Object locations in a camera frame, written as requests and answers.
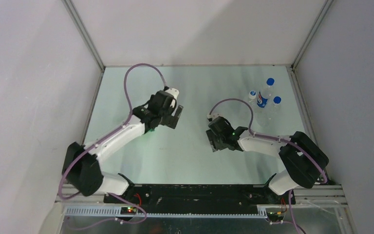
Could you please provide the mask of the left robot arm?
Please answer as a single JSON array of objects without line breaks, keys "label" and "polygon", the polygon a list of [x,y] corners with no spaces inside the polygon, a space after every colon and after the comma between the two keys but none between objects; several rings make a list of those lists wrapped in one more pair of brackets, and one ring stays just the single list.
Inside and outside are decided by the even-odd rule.
[{"label": "left robot arm", "polygon": [[160,90],[146,104],[135,107],[128,120],[101,139],[87,145],[70,144],[64,160],[64,180],[79,195],[113,193],[121,202],[131,202],[132,182],[122,174],[105,172],[103,164],[126,144],[160,125],[175,129],[183,110],[177,104],[178,96],[179,90],[175,88]]}]

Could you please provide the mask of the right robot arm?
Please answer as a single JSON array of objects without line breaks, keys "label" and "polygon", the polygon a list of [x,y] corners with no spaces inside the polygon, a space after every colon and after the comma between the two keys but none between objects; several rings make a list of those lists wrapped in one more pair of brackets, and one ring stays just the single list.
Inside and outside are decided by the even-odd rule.
[{"label": "right robot arm", "polygon": [[285,169],[267,181],[264,199],[278,203],[283,194],[298,186],[310,189],[320,176],[325,176],[327,155],[303,132],[290,136],[270,136],[251,133],[247,127],[233,128],[222,117],[208,117],[206,131],[212,151],[256,152],[281,160]]}]

